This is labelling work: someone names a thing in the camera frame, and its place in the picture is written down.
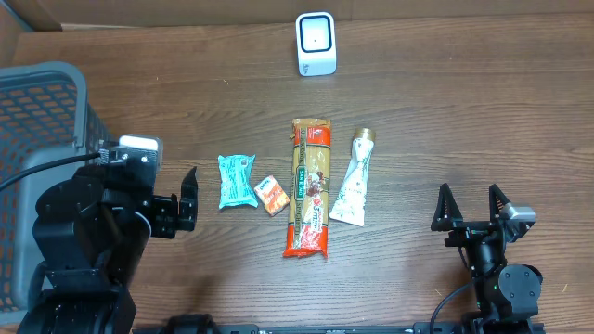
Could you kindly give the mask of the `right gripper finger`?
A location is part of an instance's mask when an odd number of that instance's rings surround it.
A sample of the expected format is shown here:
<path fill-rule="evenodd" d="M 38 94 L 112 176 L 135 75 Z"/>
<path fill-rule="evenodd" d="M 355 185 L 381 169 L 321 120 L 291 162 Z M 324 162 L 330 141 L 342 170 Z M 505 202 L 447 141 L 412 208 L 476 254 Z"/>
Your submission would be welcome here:
<path fill-rule="evenodd" d="M 431 223 L 432 231 L 449 231 L 463 223 L 463 216 L 448 183 L 439 188 L 437 207 Z"/>
<path fill-rule="evenodd" d="M 489 211 L 490 221 L 495 222 L 500 215 L 501 210 L 510 203 L 510 200 L 505 196 L 497 184 L 489 187 Z"/>

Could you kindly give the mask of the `teal snack packet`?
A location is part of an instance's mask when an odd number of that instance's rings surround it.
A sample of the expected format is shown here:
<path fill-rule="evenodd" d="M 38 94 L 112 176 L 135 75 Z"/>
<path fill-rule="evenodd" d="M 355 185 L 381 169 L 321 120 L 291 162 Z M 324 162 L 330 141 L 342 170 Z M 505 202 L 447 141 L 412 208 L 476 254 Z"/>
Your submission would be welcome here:
<path fill-rule="evenodd" d="M 258 199 L 250 184 L 255 155 L 219 156 L 218 167 L 221 176 L 219 209 L 228 207 L 258 207 Z"/>

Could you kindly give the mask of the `orange snack packet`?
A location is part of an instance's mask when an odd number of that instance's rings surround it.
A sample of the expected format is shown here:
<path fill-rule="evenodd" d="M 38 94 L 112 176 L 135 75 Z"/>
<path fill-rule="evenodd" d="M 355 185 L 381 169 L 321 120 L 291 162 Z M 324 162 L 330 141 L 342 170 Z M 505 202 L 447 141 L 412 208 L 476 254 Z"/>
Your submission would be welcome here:
<path fill-rule="evenodd" d="M 267 176 L 256 185 L 254 192 L 270 216 L 275 216 L 290 203 L 289 196 L 273 175 Z"/>

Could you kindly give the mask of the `white tube with gold cap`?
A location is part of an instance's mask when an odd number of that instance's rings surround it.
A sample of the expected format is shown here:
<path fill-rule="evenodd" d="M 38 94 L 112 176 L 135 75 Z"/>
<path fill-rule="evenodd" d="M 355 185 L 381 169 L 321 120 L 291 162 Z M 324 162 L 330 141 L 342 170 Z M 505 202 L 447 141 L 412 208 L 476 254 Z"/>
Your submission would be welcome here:
<path fill-rule="evenodd" d="M 368 169 L 376 134 L 368 128 L 358 128 L 352 142 L 351 159 L 338 196 L 329 217 L 350 225 L 365 224 L 368 190 Z"/>

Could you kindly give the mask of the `spaghetti pasta packet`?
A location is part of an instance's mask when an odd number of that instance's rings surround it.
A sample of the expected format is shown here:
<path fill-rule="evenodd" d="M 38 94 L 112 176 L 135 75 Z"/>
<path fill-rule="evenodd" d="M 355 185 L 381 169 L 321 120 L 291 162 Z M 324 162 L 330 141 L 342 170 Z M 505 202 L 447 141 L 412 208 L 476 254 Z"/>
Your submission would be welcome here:
<path fill-rule="evenodd" d="M 331 121 L 294 119 L 285 257 L 328 255 Z"/>

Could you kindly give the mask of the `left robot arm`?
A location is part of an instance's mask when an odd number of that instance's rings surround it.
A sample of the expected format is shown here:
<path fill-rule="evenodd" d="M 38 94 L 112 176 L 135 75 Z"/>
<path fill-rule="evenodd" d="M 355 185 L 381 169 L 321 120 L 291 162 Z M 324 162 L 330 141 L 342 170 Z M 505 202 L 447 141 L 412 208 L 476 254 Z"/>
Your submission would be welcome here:
<path fill-rule="evenodd" d="M 117 146 L 75 158 L 74 175 L 36 201 L 32 235 L 42 253 L 20 333 L 127 333 L 136 305 L 129 285 L 149 238 L 191 231 L 197 170 L 179 194 L 154 193 L 157 151 Z"/>

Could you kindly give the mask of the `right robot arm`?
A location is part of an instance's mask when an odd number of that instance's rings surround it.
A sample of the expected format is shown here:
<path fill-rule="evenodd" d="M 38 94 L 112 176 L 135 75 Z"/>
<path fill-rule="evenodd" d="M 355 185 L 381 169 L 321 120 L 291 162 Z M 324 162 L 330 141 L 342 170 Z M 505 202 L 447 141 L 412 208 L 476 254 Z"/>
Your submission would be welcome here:
<path fill-rule="evenodd" d="M 510 264 L 507 246 L 525 236 L 536 222 L 536 212 L 516 205 L 500 188 L 489 187 L 489 219 L 466 222 L 448 184 L 439 188 L 432 231 L 447 232 L 445 245 L 456 248 L 471 281 L 444 297 L 428 325 L 430 333 L 542 333 L 534 324 L 543 276 L 534 266 Z M 474 289 L 478 310 L 456 324 L 438 323 L 437 316 L 466 289 Z"/>

